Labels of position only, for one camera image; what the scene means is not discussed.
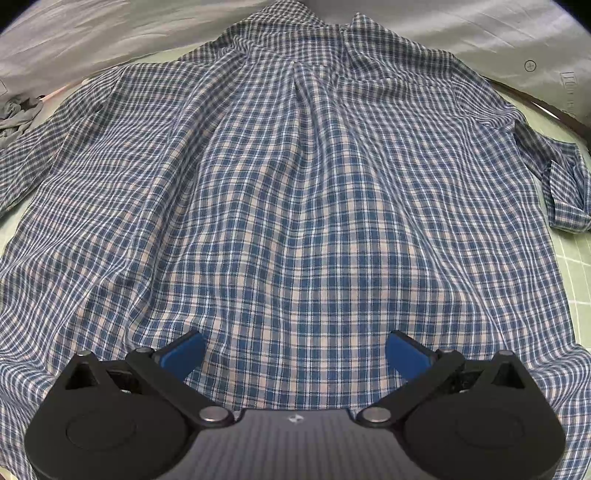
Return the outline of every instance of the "screw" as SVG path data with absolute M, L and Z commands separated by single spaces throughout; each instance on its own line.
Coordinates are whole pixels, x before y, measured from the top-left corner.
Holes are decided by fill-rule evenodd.
M 228 415 L 230 415 L 230 412 L 228 412 L 224 407 L 218 407 L 217 405 L 202 408 L 199 412 L 201 419 L 209 423 L 218 423 L 220 421 L 224 421 Z
M 361 415 L 364 420 L 371 423 L 383 423 L 388 421 L 392 416 L 390 411 L 383 407 L 368 407 L 361 413 Z

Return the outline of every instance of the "plaid shirt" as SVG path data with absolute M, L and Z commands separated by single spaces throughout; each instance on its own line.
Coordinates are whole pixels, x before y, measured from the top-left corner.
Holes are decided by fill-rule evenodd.
M 552 225 L 588 228 L 572 146 L 450 53 L 286 0 L 178 61 L 118 67 L 0 157 L 0 464 L 33 479 L 31 416 L 72 355 L 122 358 L 191 328 L 189 384 L 232 409 L 366 406 L 401 384 L 401 329 L 469 358 L 515 351 L 583 477 L 591 355 Z

